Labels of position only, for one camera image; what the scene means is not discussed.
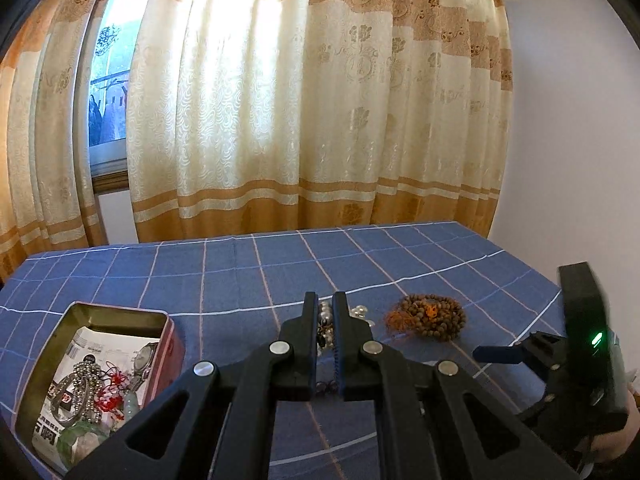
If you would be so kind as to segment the person right hand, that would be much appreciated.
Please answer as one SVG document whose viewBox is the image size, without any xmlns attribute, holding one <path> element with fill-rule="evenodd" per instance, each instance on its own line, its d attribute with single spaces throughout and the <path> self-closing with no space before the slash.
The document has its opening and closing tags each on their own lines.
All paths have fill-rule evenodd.
<svg viewBox="0 0 640 480">
<path fill-rule="evenodd" d="M 640 415 L 637 405 L 638 396 L 634 390 L 627 391 L 628 417 L 626 425 L 620 431 L 601 434 L 593 439 L 591 452 L 596 463 L 612 462 L 623 456 L 637 437 L 640 427 Z"/>
</svg>

